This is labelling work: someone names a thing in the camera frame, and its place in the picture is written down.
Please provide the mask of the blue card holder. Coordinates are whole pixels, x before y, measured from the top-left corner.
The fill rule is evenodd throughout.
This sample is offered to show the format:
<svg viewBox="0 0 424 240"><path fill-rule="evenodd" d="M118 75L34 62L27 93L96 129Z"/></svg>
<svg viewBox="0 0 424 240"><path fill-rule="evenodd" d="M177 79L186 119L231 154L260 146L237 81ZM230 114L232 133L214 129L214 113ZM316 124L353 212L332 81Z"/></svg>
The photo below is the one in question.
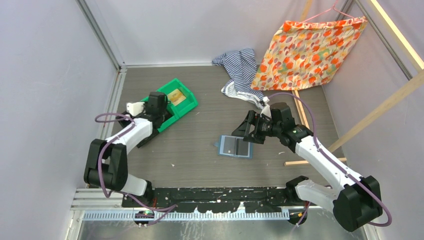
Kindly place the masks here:
<svg viewBox="0 0 424 240"><path fill-rule="evenodd" d="M213 145L217 148L217 154L220 156L243 159L253 158L253 144L244 141L242 137L221 135Z"/></svg>

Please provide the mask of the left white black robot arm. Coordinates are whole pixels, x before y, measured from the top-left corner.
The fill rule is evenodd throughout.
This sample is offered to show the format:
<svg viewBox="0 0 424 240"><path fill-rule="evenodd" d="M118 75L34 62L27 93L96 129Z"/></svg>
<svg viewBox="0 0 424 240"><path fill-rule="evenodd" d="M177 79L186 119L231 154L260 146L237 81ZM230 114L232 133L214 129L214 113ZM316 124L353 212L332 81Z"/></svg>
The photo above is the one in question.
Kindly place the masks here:
<svg viewBox="0 0 424 240"><path fill-rule="evenodd" d="M112 191L134 195L136 203L148 207L154 199L147 190L149 181L129 173L128 153L156 134L166 121L168 104L165 93L153 91L146 101L128 102L124 113L115 114L115 120L126 122L127 126L109 138L90 143L84 182L102 188L106 197Z"/></svg>

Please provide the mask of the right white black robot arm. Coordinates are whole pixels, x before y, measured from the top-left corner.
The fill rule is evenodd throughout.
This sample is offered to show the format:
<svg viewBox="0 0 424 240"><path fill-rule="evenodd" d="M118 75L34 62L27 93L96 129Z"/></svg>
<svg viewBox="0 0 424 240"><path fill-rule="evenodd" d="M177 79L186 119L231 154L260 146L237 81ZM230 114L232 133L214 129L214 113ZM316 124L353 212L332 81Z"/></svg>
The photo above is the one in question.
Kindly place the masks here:
<svg viewBox="0 0 424 240"><path fill-rule="evenodd" d="M299 176L285 185L284 196L291 205L310 202L333 213L341 227L353 232L383 214L379 182L350 169L327 150L306 126L297 124L285 102L267 105L262 112L248 111L232 132L245 142L263 144L267 137L306 160L329 183L319 185Z"/></svg>

